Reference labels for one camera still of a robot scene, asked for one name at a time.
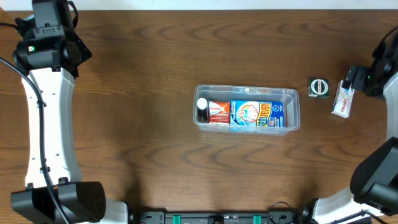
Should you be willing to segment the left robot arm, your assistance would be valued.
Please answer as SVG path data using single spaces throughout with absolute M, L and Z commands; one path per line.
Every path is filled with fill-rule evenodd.
M 128 223 L 124 202 L 105 196 L 98 181 L 82 179 L 75 155 L 72 98 L 78 67 L 91 52 L 76 34 L 73 2 L 34 0 L 33 15 L 16 19 L 22 36 L 12 69 L 22 78 L 29 112 L 25 188 L 12 209 L 32 223 Z

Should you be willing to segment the black bottle white cap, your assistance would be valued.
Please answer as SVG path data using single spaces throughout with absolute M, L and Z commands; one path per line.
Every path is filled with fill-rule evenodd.
M 208 101 L 205 98 L 197 100 L 197 116 L 198 121 L 205 123 L 208 120 Z

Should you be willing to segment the clear plastic container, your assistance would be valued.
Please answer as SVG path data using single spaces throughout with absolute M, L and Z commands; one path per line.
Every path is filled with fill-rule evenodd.
M 294 89 L 198 85 L 193 122 L 202 131 L 284 135 L 301 125 Z

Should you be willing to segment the red Panadol box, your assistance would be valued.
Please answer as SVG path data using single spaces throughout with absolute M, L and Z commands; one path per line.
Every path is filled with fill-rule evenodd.
M 209 101 L 209 122 L 214 124 L 229 124 L 230 102 Z

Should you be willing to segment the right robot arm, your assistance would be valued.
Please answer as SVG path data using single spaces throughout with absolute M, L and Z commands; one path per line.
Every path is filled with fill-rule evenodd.
M 385 100 L 386 141 L 354 170 L 350 186 L 306 206 L 297 223 L 378 222 L 397 214 L 397 28 L 373 50 L 370 67 L 350 66 L 340 89 L 358 90 Z

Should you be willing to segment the blue Kool Fever box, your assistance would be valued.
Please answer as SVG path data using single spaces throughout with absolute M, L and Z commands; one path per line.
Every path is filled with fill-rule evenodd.
M 230 101 L 230 125 L 284 128 L 284 104 L 278 101 Z

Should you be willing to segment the white Panadol box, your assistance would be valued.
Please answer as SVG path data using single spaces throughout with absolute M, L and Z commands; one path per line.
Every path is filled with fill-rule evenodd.
M 354 97 L 354 89 L 352 89 L 351 86 L 349 86 L 349 88 L 344 88 L 343 83 L 344 80 L 341 80 L 338 83 L 331 114 L 340 116 L 342 118 L 348 118 Z

